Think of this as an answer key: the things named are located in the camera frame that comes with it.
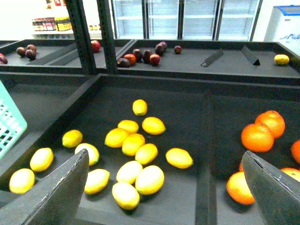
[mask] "metal pole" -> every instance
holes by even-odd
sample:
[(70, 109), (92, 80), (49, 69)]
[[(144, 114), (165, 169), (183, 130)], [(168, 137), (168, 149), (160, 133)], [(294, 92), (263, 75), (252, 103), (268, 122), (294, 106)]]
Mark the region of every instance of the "metal pole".
[(66, 6), (73, 27), (83, 73), (86, 75), (95, 75), (97, 74), (96, 64), (90, 43), (90, 34), (84, 13), (83, 0), (66, 0)]
[(97, 0), (98, 13), (101, 24), (102, 45), (105, 54), (106, 70), (108, 74), (118, 74), (116, 51), (113, 38), (112, 20), (108, 0)]

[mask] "shelf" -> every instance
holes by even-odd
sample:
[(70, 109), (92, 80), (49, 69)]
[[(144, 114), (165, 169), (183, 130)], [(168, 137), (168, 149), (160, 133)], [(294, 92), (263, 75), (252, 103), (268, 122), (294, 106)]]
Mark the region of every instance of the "shelf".
[(117, 20), (142, 20), (143, 17), (141, 15), (137, 16), (119, 16)]
[(223, 14), (222, 18), (253, 18), (253, 14)]
[(178, 15), (149, 15), (149, 19), (178, 19)]
[(185, 15), (184, 19), (213, 19), (215, 15)]

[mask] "yellow lemon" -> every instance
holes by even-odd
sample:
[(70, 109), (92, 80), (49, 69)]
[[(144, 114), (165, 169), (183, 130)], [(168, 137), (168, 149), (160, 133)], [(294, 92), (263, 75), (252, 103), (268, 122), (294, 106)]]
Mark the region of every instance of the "yellow lemon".
[(142, 169), (143, 166), (137, 161), (127, 162), (117, 172), (117, 181), (133, 184)]
[(286, 65), (289, 63), (290, 58), (287, 55), (278, 54), (274, 57), (274, 61), (277, 65)]
[(118, 124), (118, 128), (128, 131), (130, 134), (135, 134), (139, 130), (139, 125), (133, 120), (122, 120)]
[(54, 154), (50, 148), (41, 148), (33, 154), (30, 160), (30, 168), (34, 172), (45, 171), (49, 168), (53, 159)]
[(62, 137), (62, 145), (67, 148), (74, 148), (83, 141), (83, 134), (79, 130), (70, 130)]
[(164, 172), (156, 165), (144, 168), (135, 180), (135, 188), (142, 195), (151, 195), (161, 189), (165, 181)]
[(30, 169), (20, 169), (11, 176), (9, 190), (16, 194), (24, 194), (29, 191), (35, 182), (35, 175)]
[(89, 154), (89, 165), (96, 164), (100, 159), (100, 154), (98, 149), (94, 145), (88, 143), (81, 143), (75, 149), (75, 154), (80, 152), (82, 149), (86, 149)]
[(122, 152), (127, 156), (135, 156), (140, 147), (145, 144), (146, 140), (141, 134), (129, 135), (122, 145)]
[(142, 99), (138, 99), (134, 101), (134, 103), (132, 104), (132, 111), (136, 116), (146, 115), (147, 109), (148, 109), (147, 103)]
[(147, 117), (144, 119), (142, 128), (151, 135), (160, 135), (165, 131), (164, 123), (156, 117)]
[(152, 162), (158, 155), (158, 149), (154, 144), (148, 143), (139, 148), (136, 152), (135, 159), (142, 165)]
[(179, 148), (172, 148), (165, 154), (167, 162), (177, 168), (187, 169), (193, 164), (193, 159), (190, 154)]
[(117, 204), (125, 210), (133, 210), (140, 202), (140, 195), (136, 189), (125, 182), (113, 185), (112, 195)]
[(110, 173), (107, 170), (96, 169), (88, 173), (84, 192), (88, 195), (102, 191), (108, 184)]
[(105, 137), (105, 145), (111, 148), (120, 148), (129, 132), (122, 128), (112, 129)]

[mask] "red apple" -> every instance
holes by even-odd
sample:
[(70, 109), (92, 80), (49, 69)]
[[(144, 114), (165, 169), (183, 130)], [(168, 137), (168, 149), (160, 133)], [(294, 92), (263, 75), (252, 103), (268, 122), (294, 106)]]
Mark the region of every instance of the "red apple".
[(174, 47), (174, 52), (175, 52), (175, 54), (180, 54), (181, 53), (181, 46), (179, 46), (179, 45), (177, 45), (177, 46), (175, 46)]
[(8, 64), (8, 60), (5, 56), (0, 56), (0, 61), (3, 62), (4, 64)]
[(160, 56), (157, 54), (153, 54), (150, 56), (150, 62), (153, 66), (157, 66), (160, 62)]
[(97, 40), (92, 40), (90, 43), (92, 44), (93, 52), (94, 53), (99, 52), (99, 50), (101, 48), (100, 43)]

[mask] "display bin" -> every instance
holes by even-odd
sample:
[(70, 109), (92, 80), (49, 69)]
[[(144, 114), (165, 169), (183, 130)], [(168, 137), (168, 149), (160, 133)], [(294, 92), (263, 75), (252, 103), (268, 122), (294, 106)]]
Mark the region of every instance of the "display bin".
[(11, 43), (14, 43), (16, 41), (0, 41), (0, 48), (6, 45), (10, 45)]
[[(155, 46), (160, 40), (136, 40), (121, 55), (132, 53), (136, 48), (144, 52), (150, 49), (155, 53)], [(298, 85), (300, 78), (300, 56), (275, 42), (231, 42), (231, 41), (182, 41), (167, 40), (168, 48), (161, 57), (158, 66), (143, 62), (129, 68), (119, 68), (119, 74), (165, 76), (187, 79), (206, 79), (230, 82), (251, 82), (269, 84)], [(174, 53), (174, 47), (182, 47), (181, 54)], [(243, 54), (246, 46), (256, 57), (260, 65), (253, 65)], [(204, 60), (222, 49), (223, 55), (208, 67), (201, 64)], [(290, 63), (277, 66), (276, 54), (286, 54)]]
[(41, 130), (57, 112), (57, 105), (70, 98), (87, 80), (83, 75), (0, 74), (0, 80), (27, 122), (30, 132)]
[[(25, 47), (33, 44), (37, 47), (37, 56), (35, 60), (29, 60), (27, 57), (20, 57), (16, 53), (18, 47)], [(82, 72), (79, 68), (51, 66), (57, 60), (60, 60), (67, 53), (76, 49), (74, 39), (26, 39), (14, 42), (0, 48), (8, 60), (8, 64), (1, 65), (0, 72), (20, 72), (20, 73), (65, 73), (79, 74)]]
[[(18, 195), (8, 191), (10, 176), (28, 167), (34, 152), (50, 147), (54, 161), (45, 171), (36, 173), (36, 182), (63, 164), (74, 149), (62, 146), (65, 132), (79, 129), (83, 142), (93, 144), (100, 161), (90, 167), (110, 172), (107, 187), (95, 195), (82, 195), (73, 224), (80, 225), (263, 225), (257, 205), (243, 206), (226, 192), (226, 182), (239, 170), (246, 149), (240, 134), (257, 115), (267, 110), (278, 111), (286, 122), (282, 137), (267, 153), (258, 154), (278, 168), (295, 167), (290, 147), (298, 140), (300, 130), (300, 87), (204, 81), (133, 75), (97, 75), (80, 87), (59, 106), (61, 115), (49, 121), (39, 132), (29, 133), (3, 158), (0, 165), (0, 206)], [(144, 117), (136, 117), (132, 103), (142, 98), (148, 103)], [(146, 134), (159, 154), (150, 165), (165, 173), (159, 192), (141, 197), (134, 211), (122, 210), (114, 201), (112, 186), (116, 173), (126, 162), (134, 160), (121, 149), (104, 145), (106, 134), (121, 120), (135, 120), (141, 125), (145, 117), (156, 116), (166, 126), (158, 136)], [(173, 147), (189, 151), (194, 164), (185, 170), (175, 168), (165, 159)]]

